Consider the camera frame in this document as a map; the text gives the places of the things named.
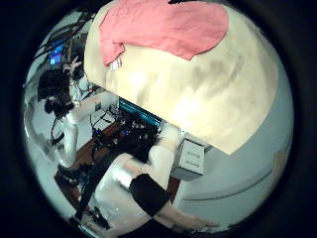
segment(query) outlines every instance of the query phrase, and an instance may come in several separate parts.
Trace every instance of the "white wall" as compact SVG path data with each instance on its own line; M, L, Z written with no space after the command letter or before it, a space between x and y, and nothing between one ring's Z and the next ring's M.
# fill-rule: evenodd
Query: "white wall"
M204 176L193 181L182 181L173 203L184 212L220 222L221 227L216 230L224 230L229 224L238 223L258 208L269 195L275 177L270 174L256 186L239 194L219 199L208 198L262 177L265 171L272 169L273 154L285 148L292 137L293 105L288 79L277 54L269 53L278 64L279 79L276 97L263 124L231 156L215 148L209 151L205 158Z

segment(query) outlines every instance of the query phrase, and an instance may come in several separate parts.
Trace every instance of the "monitor screen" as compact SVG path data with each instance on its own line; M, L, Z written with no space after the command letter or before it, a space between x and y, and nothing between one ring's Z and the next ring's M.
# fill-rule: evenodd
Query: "monitor screen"
M52 42L52 51L50 54L50 65L54 65L61 61L61 53L63 49L63 42L62 40Z

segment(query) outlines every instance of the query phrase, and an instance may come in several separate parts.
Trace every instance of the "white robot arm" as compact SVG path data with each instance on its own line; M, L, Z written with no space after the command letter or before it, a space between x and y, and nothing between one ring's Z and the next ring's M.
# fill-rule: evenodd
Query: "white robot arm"
M149 151L147 164L141 163L128 154L121 154L115 159L96 187L94 195L97 202L101 204L101 213L111 225L108 230L100 228L98 230L94 227L101 237L117 237L126 234L141 227L151 218L167 228L177 227L180 230L200 230L204 227L218 226L216 223L178 211L173 208L169 200L155 214L151 214L144 208L151 206L149 200L157 201L156 196L164 196L159 193L159 188L152 189L150 186L160 186L161 190L167 189L176 149L181 141L180 129L165 123L158 135L157 143ZM134 192L135 184L132 183L141 175L149 175L154 181L137 184L141 187L141 193L149 193L149 196Z
M87 116L99 109L107 110L110 105L118 103L118 96L108 91L88 97L80 102L78 107L73 108L62 119L62 130L64 133L64 144L55 150L55 158L65 168L70 168L76 159L77 149L77 124Z

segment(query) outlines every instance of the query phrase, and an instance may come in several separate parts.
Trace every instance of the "beige cloth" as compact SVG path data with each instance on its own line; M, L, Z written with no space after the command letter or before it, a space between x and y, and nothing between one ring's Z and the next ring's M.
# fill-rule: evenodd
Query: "beige cloth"
M261 126L277 87L271 45L245 16L225 7L229 31L213 50L192 60L125 45L111 71L99 54L102 7L89 30L84 69L90 81L232 154Z

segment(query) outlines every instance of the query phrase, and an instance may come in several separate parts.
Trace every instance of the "cable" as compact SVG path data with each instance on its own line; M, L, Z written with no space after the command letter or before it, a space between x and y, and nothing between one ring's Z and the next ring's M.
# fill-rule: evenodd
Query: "cable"
M67 28L70 28L70 29L71 29L72 27L76 26L76 25L80 22L80 20L84 19L84 21L86 21L86 22L88 22L89 20L94 20L94 17L91 17L91 15L92 15L92 13L90 12L90 10L89 10L89 9L86 9L86 11L83 11L82 14L79 16L79 18L78 18L78 20L77 20L76 23L68 24L68 25L66 25L66 26L64 26L64 27L62 27L62 28L59 28L59 29L55 30L54 32L52 32L50 38L48 39L48 41L47 41L45 44L41 45L41 46L38 48L38 51L39 51L40 49L45 48L45 47L47 47L48 45L50 45L50 44L53 42L53 41L51 40L51 38L53 38L53 36L57 35L57 34L58 34L59 32L61 32L61 31L66 30Z
M109 107L109 112L110 112L113 116L119 116L120 113L114 113L114 112L112 111L112 106L113 106L113 105L110 105L110 107Z
M87 97L89 97L95 90L93 89L93 87L90 87L89 89L87 89L87 91L91 90L87 95L84 96L84 98L82 98L81 100L86 99Z
M54 127L56 126L57 120L58 120L58 118L55 117L55 119L53 120L52 128L51 128L51 138L52 138L52 145L53 145L53 146L56 145L58 142L60 142L61 139L64 137L64 134L63 134L63 133L61 133L57 138L55 138L55 137L53 136L53 129L54 129Z
M81 25L78 27L78 29L77 29L75 32L73 32L73 34L71 34L69 37L67 37L64 41L60 42L59 44L57 44L57 45L54 46L54 47L48 48L47 50L43 51L42 53L38 54L37 56L35 56L35 57L33 58L33 60L36 60L37 58L41 57L42 55L44 55L44 54L46 54L46 53L48 53L48 52L51 52L53 49L59 47L60 45L64 44L64 43L67 42L68 40L70 40L75 34L77 34L77 33L81 30L81 28L84 26L84 24L85 24L85 23L81 24Z
M195 1L197 0L170 0L168 4L176 4L176 3L179 4L181 2L195 2Z
M111 121L109 121L109 120L107 120L107 119L104 119L104 117L107 115L107 112L108 112L108 110L105 111L105 113L104 113L102 116L100 116L99 119L98 119L96 122L94 122L94 123L92 123L92 121L91 121L91 115L89 116L89 121L90 121L90 125L91 125L92 130L95 130L95 125L96 125L100 120L103 120L103 121L105 121L105 122L107 122L107 123L111 123Z

